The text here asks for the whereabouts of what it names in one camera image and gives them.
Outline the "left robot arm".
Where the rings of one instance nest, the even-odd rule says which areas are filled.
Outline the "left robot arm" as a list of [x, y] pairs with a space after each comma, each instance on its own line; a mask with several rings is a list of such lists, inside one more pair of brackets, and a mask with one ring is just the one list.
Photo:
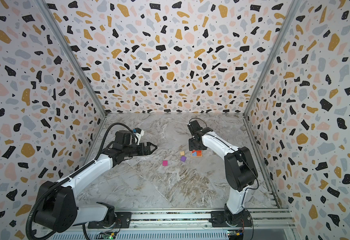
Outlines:
[[114, 227], [119, 221], [112, 205], [97, 202], [95, 205], [80, 206], [78, 195], [102, 174], [133, 157], [149, 156], [157, 145], [142, 143], [144, 131], [118, 131], [115, 139], [100, 149], [100, 154], [56, 182], [47, 181], [39, 190], [36, 202], [29, 213], [26, 229], [31, 231], [36, 223], [62, 233], [71, 226], [90, 222], [101, 223], [105, 228]]

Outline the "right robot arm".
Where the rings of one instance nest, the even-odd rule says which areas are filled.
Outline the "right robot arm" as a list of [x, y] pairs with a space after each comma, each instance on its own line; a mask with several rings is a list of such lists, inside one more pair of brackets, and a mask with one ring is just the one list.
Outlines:
[[224, 161], [225, 177], [230, 186], [224, 211], [211, 213], [214, 227], [236, 227], [245, 223], [245, 198], [249, 190], [256, 190], [258, 172], [247, 147], [237, 147], [219, 137], [210, 127], [201, 127], [198, 118], [192, 118], [187, 127], [192, 137], [188, 140], [190, 151], [212, 150]]

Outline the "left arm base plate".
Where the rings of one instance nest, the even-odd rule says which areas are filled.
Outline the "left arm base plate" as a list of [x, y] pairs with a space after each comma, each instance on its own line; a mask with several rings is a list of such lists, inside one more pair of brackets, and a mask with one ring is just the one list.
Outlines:
[[119, 230], [128, 229], [132, 219], [131, 212], [116, 212], [100, 222], [89, 222], [89, 229]]

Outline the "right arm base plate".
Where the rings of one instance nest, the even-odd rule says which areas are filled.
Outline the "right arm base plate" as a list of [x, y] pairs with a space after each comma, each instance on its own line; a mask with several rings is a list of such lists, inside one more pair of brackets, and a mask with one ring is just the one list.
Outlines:
[[233, 215], [230, 211], [212, 211], [209, 222], [214, 228], [242, 228], [252, 227], [252, 218], [247, 211]]

